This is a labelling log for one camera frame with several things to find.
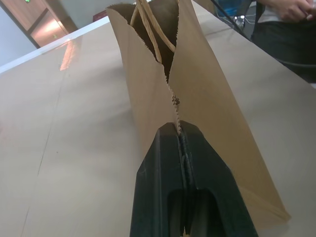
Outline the person bare hand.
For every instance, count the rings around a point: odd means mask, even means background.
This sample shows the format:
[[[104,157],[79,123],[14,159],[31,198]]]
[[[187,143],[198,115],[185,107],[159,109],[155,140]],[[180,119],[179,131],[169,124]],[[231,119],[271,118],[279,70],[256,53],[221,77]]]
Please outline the person bare hand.
[[[300,22],[316,17],[314,0],[257,0],[257,2],[269,7],[285,22]]]

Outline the person in dark clothes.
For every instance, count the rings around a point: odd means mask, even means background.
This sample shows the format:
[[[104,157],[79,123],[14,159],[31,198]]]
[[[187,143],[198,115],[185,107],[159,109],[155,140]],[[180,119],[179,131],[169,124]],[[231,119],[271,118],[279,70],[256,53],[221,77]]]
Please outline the person in dark clothes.
[[[316,17],[282,21],[269,7],[255,24],[252,42],[308,83],[316,84]]]

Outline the brown wooden cabinet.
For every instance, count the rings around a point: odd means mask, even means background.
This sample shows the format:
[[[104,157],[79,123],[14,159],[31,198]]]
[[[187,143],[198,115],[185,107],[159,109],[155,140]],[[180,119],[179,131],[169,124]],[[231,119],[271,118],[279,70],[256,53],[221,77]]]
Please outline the brown wooden cabinet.
[[[36,48],[78,29],[61,0],[0,0],[0,8]]]

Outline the brown paper table cover sheet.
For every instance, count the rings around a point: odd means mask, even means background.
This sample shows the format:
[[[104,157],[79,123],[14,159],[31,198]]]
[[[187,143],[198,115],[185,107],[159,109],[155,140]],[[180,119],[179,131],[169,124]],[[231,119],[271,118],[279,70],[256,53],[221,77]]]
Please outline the brown paper table cover sheet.
[[[195,5],[291,220],[260,237],[316,237],[316,89]],[[110,23],[72,41],[22,237],[128,237],[141,163]]]
[[[0,237],[21,237],[73,48],[0,74]]]

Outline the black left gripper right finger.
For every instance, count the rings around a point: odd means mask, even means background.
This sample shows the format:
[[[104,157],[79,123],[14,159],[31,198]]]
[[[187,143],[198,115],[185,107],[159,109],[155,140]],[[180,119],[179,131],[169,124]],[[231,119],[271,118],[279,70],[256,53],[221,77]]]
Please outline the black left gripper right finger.
[[[200,129],[181,123],[190,237],[258,237],[234,176]]]

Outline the dark red box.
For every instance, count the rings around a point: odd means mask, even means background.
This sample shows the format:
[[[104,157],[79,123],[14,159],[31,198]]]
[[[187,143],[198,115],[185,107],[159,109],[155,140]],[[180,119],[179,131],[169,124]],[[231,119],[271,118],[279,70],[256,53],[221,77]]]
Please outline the dark red box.
[[[102,12],[99,12],[99,13],[93,15],[92,20],[93,20],[93,22],[96,22],[96,21],[98,21],[98,20],[100,20],[100,19],[102,19],[104,17],[107,17],[107,16],[108,16],[107,12],[106,11],[102,11]]]

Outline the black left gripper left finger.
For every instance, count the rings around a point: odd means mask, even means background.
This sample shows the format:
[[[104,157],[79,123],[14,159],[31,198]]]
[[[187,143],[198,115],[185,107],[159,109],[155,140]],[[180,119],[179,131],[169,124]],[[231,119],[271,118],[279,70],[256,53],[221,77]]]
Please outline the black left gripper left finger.
[[[166,123],[137,171],[129,237],[180,237],[183,192],[179,139]]]

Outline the brown paper bag with handles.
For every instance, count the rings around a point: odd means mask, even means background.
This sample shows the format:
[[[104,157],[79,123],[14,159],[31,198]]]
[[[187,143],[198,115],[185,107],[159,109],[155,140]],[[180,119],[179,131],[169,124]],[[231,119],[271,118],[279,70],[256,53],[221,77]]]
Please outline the brown paper bag with handles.
[[[196,125],[231,169],[257,228],[290,220],[191,0],[107,9],[143,153],[165,123]]]

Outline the blue object on floor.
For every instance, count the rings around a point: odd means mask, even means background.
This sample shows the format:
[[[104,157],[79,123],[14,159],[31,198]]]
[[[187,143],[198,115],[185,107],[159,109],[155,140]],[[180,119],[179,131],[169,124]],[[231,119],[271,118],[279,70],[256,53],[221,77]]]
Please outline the blue object on floor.
[[[245,0],[217,0],[219,6],[230,17],[237,16],[238,11],[242,9]]]

